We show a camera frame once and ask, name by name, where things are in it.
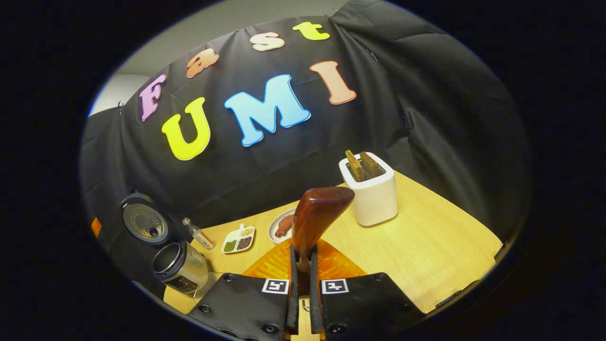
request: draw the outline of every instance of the ceiling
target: ceiling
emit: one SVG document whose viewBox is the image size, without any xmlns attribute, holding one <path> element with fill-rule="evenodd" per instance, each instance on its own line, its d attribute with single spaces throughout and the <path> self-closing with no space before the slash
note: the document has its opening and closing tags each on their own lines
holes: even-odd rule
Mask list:
<svg viewBox="0 0 606 341">
<path fill-rule="evenodd" d="M 295 16 L 332 15 L 348 0 L 225 0 L 200 10 L 142 46 L 118 74 L 153 76 L 206 42 L 236 29 Z"/>
</svg>

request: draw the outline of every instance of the green beans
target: green beans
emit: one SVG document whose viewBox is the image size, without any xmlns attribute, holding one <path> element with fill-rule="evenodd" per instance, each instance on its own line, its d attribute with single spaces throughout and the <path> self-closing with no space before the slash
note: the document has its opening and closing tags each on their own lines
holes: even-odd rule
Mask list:
<svg viewBox="0 0 606 341">
<path fill-rule="evenodd" d="M 236 240 L 228 241 L 227 243 L 225 243 L 225 248 L 223 249 L 223 251 L 225 251 L 225 252 L 233 251 L 235 247 L 236 247 Z"/>
</svg>

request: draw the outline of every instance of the pink letter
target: pink letter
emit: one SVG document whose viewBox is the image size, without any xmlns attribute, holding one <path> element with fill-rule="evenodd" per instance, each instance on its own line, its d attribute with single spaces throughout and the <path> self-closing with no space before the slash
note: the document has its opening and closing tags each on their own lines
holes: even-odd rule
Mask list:
<svg viewBox="0 0 606 341">
<path fill-rule="evenodd" d="M 141 116 L 141 121 L 147 120 L 147 118 L 158 108 L 158 105 L 154 103 L 153 100 L 154 98 L 160 98 L 160 83 L 164 83 L 165 80 L 166 75 L 160 75 L 160 77 L 151 82 L 151 84 L 144 88 L 139 94 L 139 97 L 141 97 L 141 106 L 143 107 L 143 116 Z"/>
</svg>

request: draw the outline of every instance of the white plate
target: white plate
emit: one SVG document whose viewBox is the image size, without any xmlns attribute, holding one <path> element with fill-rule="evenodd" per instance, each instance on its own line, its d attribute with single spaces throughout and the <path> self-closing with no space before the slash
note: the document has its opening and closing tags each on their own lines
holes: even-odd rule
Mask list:
<svg viewBox="0 0 606 341">
<path fill-rule="evenodd" d="M 292 237 L 292 235 L 293 235 L 292 228 L 290 230 L 288 230 L 288 232 L 286 232 L 286 235 L 284 237 L 276 237 L 276 231 L 278 230 L 280 220 L 282 220 L 282 218 L 286 217 L 289 214 L 295 213 L 295 210 L 297 210 L 297 208 L 291 208 L 288 211 L 282 213 L 281 215 L 278 215 L 278 217 L 276 219 L 274 219 L 273 222 L 269 225 L 269 230 L 267 230 L 267 234 L 269 235 L 269 239 L 271 239 L 274 243 L 280 244 L 284 240 Z"/>
<path fill-rule="evenodd" d="M 242 233 L 242 230 L 248 230 L 248 229 L 252 229 L 253 233 L 250 234 L 250 235 L 247 235 L 245 237 L 240 237 L 240 233 Z M 240 239 L 245 239 L 245 238 L 248 238 L 248 237 L 252 237 L 252 239 L 250 240 L 250 244 L 248 244 L 248 246 L 245 247 L 244 249 L 238 250 L 238 244 L 240 244 Z M 236 241 L 236 246 L 231 251 L 225 251 L 225 244 L 227 244 L 228 241 L 232 241 L 232 240 Z M 223 241 L 223 245 L 221 246 L 221 252 L 223 252 L 224 254 L 232 254 L 234 252 L 246 251 L 251 246 L 253 246 L 253 241 L 254 240 L 255 240 L 255 228 L 252 227 L 252 226 L 244 227 L 244 224 L 240 224 L 240 228 L 239 229 L 231 231 L 231 232 L 229 232 L 227 234 L 227 236 L 225 237 L 225 240 Z"/>
</svg>

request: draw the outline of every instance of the yellow letter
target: yellow letter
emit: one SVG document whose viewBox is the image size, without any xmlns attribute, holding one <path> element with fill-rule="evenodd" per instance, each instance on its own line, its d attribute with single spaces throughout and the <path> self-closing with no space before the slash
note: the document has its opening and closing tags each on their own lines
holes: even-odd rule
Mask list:
<svg viewBox="0 0 606 341">
<path fill-rule="evenodd" d="M 273 49 L 279 49 L 284 46 L 284 40 L 278 38 L 277 33 L 267 32 L 261 33 L 260 35 L 254 35 L 250 38 L 250 42 L 252 42 L 253 49 L 257 51 L 267 51 Z"/>
<path fill-rule="evenodd" d="M 330 35 L 326 32 L 320 33 L 316 29 L 321 29 L 322 25 L 312 24 L 309 21 L 302 22 L 297 26 L 293 27 L 293 30 L 299 30 L 303 33 L 303 36 L 309 40 L 324 40 L 328 39 Z"/>
<path fill-rule="evenodd" d="M 179 160 L 191 160 L 208 146 L 208 142 L 210 141 L 210 128 L 208 126 L 208 121 L 206 120 L 206 115 L 204 115 L 202 104 L 204 104 L 204 97 L 193 100 L 185 107 L 185 113 L 191 115 L 193 124 L 198 131 L 198 136 L 194 142 L 186 143 L 183 139 L 183 134 L 179 127 L 181 115 L 176 114 L 169 118 L 162 126 L 162 132 L 166 134 L 168 145 L 175 157 Z"/>
</svg>

